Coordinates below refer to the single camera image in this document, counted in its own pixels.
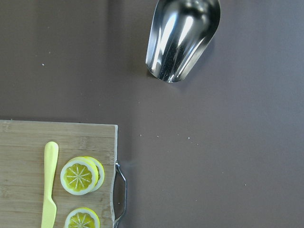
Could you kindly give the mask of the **upper lemon slice behind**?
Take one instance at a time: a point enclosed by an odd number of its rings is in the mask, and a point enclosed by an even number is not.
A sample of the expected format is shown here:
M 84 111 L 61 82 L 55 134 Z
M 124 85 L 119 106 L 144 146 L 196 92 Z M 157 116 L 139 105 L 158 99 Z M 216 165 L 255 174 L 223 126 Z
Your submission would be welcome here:
M 98 180 L 97 180 L 97 183 L 96 183 L 95 187 L 91 190 L 91 192 L 94 192 L 94 191 L 98 190 L 104 182 L 104 179 L 105 179 L 104 167 L 103 167 L 102 163 L 99 160 L 97 160 L 96 158 L 93 158 L 91 156 L 85 156 L 85 158 L 94 162 L 96 167 L 97 167 Z

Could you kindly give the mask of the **lemon slice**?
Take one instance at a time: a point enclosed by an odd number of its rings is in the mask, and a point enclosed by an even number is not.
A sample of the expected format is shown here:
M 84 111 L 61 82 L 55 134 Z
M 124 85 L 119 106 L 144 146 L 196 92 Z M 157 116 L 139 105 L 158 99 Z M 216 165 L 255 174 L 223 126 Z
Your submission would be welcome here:
M 98 180 L 97 180 L 97 183 L 96 183 L 95 187 L 91 190 L 91 192 L 94 192 L 94 191 L 98 190 L 104 182 L 104 179 L 105 179 L 104 167 L 103 167 L 102 163 L 99 160 L 97 160 L 96 158 L 93 158 L 91 156 L 85 156 L 85 158 L 94 162 L 96 167 L 97 167 Z
M 98 181 L 98 169 L 85 157 L 69 160 L 61 170 L 62 187 L 72 195 L 85 195 L 93 190 Z
M 100 228 L 98 215 L 90 208 L 82 207 L 71 211 L 64 224 L 65 228 Z

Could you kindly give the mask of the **shiny steel scoop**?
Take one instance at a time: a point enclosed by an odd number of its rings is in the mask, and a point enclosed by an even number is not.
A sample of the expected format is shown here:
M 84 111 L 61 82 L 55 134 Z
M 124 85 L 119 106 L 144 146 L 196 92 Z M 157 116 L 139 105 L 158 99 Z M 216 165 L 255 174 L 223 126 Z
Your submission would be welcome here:
M 186 78 L 213 39 L 220 23 L 218 0 L 160 0 L 149 35 L 145 63 L 157 79 Z

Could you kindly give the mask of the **upper lemon slice front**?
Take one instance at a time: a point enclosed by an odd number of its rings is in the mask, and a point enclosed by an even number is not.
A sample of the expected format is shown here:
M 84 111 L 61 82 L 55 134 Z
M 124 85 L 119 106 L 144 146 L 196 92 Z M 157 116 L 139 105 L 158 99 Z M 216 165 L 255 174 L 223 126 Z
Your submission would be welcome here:
M 98 169 L 85 157 L 69 160 L 61 170 L 62 187 L 72 195 L 85 195 L 93 190 L 98 181 Z

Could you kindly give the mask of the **lower lemon slice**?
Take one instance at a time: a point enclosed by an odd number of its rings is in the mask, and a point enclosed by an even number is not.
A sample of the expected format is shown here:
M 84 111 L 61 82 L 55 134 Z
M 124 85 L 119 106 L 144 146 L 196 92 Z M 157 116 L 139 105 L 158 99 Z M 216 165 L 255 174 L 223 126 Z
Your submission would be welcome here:
M 64 224 L 65 228 L 100 228 L 98 215 L 90 208 L 82 207 L 71 211 Z

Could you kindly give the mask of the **bamboo cutting board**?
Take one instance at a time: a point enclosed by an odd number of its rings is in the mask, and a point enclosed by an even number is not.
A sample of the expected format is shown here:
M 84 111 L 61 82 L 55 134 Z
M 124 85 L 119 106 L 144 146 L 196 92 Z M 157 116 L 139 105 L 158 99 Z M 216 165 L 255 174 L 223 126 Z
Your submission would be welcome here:
M 101 227 L 115 228 L 125 213 L 126 186 L 117 161 L 118 127 L 113 124 L 2 120 L 0 123 L 0 225 L 39 228 L 44 193 L 44 147 L 59 146 L 52 198 L 57 206 L 54 226 L 62 228 L 79 207 L 92 209 Z M 60 182 L 63 166 L 77 156 L 99 160 L 105 171 L 102 186 L 75 196 Z

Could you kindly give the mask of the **yellow plastic knife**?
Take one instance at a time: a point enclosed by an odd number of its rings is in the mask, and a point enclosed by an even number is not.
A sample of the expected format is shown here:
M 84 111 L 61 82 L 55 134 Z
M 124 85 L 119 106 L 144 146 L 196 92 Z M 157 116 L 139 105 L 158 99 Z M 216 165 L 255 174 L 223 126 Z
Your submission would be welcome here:
M 52 199 L 52 190 L 57 167 L 59 147 L 56 142 L 48 142 L 44 148 L 44 196 L 41 227 L 52 228 L 57 213 L 57 206 Z

